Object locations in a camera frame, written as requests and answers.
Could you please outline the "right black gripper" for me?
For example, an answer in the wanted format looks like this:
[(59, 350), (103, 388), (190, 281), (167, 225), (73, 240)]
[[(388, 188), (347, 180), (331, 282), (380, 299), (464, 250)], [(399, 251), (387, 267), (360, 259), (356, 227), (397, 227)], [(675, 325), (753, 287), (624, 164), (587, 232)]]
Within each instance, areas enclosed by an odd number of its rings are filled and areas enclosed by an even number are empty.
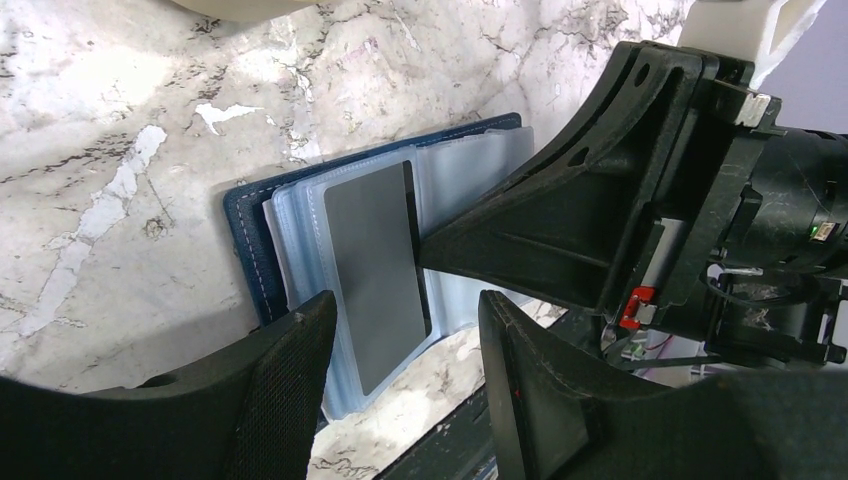
[(650, 326), (704, 332), (700, 285), (782, 102), (754, 66), (655, 42), (618, 44), (567, 125), (427, 234), (424, 268), (611, 320), (639, 287)]

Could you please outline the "dark grey credit card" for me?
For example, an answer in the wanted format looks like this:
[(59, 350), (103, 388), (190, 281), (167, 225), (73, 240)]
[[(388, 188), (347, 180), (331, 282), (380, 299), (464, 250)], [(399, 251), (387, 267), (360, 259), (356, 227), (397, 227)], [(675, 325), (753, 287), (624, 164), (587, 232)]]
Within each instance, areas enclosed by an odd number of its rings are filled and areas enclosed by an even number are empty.
[(359, 386), (370, 395), (429, 335), (410, 161), (327, 188), (324, 207)]

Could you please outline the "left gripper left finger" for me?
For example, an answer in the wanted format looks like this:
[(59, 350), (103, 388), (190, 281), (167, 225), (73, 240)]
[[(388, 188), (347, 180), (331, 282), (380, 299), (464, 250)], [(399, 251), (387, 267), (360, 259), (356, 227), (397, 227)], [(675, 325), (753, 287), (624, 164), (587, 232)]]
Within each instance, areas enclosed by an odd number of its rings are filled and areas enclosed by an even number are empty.
[(337, 321), (323, 291), (135, 388), (1, 382), (5, 479), (303, 479)]

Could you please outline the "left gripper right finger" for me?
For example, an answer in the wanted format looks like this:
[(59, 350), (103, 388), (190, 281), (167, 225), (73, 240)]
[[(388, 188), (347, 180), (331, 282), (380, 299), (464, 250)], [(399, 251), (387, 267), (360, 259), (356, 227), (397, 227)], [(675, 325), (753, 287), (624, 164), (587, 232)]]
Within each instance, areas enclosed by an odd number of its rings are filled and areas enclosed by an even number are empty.
[(480, 294), (502, 479), (843, 479), (847, 375), (753, 371), (669, 388)]

